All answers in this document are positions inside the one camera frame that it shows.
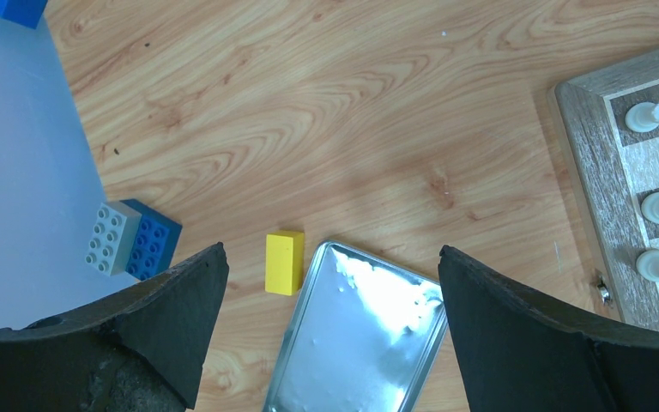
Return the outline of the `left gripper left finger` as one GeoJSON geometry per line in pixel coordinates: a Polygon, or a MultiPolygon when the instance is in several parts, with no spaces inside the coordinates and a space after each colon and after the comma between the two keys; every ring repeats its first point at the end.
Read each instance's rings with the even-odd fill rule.
{"type": "Polygon", "coordinates": [[[217,243],[88,305],[0,329],[0,411],[194,409],[228,274],[217,243]]]}

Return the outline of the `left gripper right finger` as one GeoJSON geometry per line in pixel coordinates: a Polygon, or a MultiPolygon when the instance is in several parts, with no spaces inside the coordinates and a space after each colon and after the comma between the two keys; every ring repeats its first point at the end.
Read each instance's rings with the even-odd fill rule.
{"type": "Polygon", "coordinates": [[[473,411],[659,411],[659,332],[572,306],[455,247],[439,253],[473,411]]]}

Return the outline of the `wooden chess board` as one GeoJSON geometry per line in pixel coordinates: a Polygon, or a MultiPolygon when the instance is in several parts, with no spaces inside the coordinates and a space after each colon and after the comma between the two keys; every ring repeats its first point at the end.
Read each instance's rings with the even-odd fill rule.
{"type": "Polygon", "coordinates": [[[548,99],[582,216],[592,291],[614,318],[659,331],[659,49],[555,84],[548,99]]]}

